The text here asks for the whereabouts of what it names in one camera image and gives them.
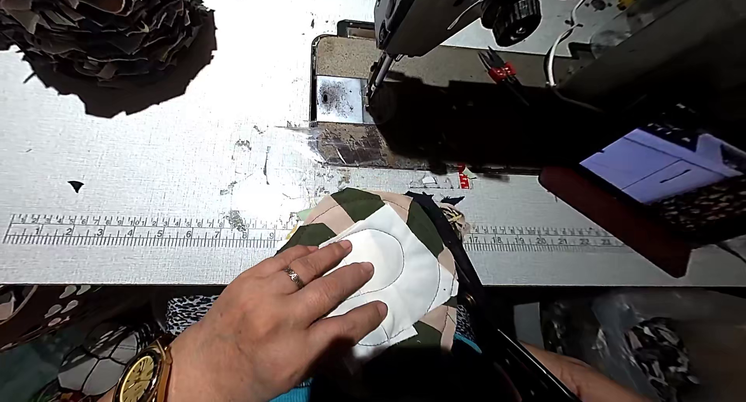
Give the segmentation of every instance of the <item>finger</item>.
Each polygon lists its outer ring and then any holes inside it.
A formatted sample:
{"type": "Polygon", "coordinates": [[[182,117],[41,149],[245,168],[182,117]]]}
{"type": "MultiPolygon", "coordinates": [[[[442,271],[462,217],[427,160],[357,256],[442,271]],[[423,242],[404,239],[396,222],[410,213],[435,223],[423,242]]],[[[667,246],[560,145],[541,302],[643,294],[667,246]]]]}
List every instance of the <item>finger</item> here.
{"type": "Polygon", "coordinates": [[[259,262],[252,269],[261,276],[270,276],[273,273],[282,271],[283,268],[290,265],[291,262],[306,255],[310,255],[318,249],[317,246],[297,245],[259,262]]]}
{"type": "Polygon", "coordinates": [[[293,294],[296,315],[311,324],[327,314],[344,299],[352,295],[373,277],[373,264],[361,262],[343,266],[306,285],[293,294]]]}
{"type": "MultiPolygon", "coordinates": [[[[327,273],[333,267],[337,266],[340,261],[347,256],[352,250],[350,241],[343,240],[331,245],[324,246],[321,249],[309,255],[305,255],[292,261],[288,267],[298,274],[303,284],[308,285],[316,278],[327,273]]],[[[288,281],[288,274],[280,272],[277,274],[278,283],[281,290],[291,294],[298,291],[298,286],[291,280],[288,281]]]]}
{"type": "Polygon", "coordinates": [[[374,301],[315,322],[309,329],[313,350],[320,354],[332,346],[357,344],[383,322],[388,311],[386,303],[374,301]]]}

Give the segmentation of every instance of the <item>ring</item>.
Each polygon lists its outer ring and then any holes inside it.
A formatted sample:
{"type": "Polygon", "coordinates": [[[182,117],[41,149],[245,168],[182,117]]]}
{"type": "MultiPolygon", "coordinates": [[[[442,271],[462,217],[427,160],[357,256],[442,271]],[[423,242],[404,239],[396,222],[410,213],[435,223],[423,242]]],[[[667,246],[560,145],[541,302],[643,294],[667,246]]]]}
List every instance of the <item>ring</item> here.
{"type": "Polygon", "coordinates": [[[293,271],[292,269],[290,269],[290,267],[286,267],[286,268],[285,268],[284,270],[282,270],[282,271],[283,271],[284,273],[286,273],[286,274],[287,274],[287,275],[288,275],[288,276],[290,277],[290,279],[291,279],[291,280],[292,280],[292,281],[293,281],[293,282],[295,283],[295,285],[297,285],[297,286],[298,286],[298,290],[300,290],[301,288],[303,288],[303,287],[305,287],[305,286],[306,286],[306,285],[305,285],[305,284],[303,283],[303,280],[301,280],[301,277],[300,277],[300,276],[298,276],[298,274],[297,274],[297,273],[295,273],[295,271],[293,271]]]}

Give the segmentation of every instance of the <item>gold watch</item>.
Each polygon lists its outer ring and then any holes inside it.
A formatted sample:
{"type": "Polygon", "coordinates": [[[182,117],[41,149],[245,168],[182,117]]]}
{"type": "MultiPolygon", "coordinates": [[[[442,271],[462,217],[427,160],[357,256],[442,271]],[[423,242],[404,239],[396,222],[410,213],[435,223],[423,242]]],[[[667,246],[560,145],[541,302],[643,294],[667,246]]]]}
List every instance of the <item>gold watch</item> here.
{"type": "Polygon", "coordinates": [[[125,367],[114,402],[163,402],[171,373],[171,335],[161,336],[125,367]]]}

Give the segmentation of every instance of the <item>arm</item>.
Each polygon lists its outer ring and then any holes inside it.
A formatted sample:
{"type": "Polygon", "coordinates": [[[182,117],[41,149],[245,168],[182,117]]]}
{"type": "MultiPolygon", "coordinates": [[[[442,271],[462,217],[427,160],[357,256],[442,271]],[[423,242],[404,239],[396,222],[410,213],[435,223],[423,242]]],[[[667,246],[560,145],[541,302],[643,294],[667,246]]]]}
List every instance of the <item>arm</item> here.
{"type": "Polygon", "coordinates": [[[583,402],[650,402],[578,359],[523,345],[583,402]]]}
{"type": "MultiPolygon", "coordinates": [[[[388,310],[380,301],[324,318],[373,277],[368,262],[323,276],[351,249],[349,241],[295,246],[241,273],[170,345],[166,400],[269,400],[307,378],[332,346],[352,346],[378,327],[388,310]],[[305,286],[299,288],[286,267],[305,286]]],[[[99,401],[112,398],[113,390],[99,401]]]]}

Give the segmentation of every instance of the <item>measuring ruler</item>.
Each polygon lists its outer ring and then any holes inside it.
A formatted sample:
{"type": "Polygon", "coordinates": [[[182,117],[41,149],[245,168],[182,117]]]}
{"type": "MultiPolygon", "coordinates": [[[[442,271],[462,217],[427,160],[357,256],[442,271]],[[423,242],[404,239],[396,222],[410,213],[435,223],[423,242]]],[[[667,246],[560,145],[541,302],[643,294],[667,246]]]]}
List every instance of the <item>measuring ruler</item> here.
{"type": "Polygon", "coordinates": [[[470,252],[633,252],[599,228],[475,224],[464,241],[470,252]]]}
{"type": "MultiPolygon", "coordinates": [[[[296,220],[14,214],[4,245],[199,246],[277,249],[296,220]]],[[[631,252],[598,228],[472,225],[469,252],[631,252]]]]}
{"type": "Polygon", "coordinates": [[[294,221],[237,217],[189,218],[14,214],[4,245],[201,246],[276,249],[294,221]]]}

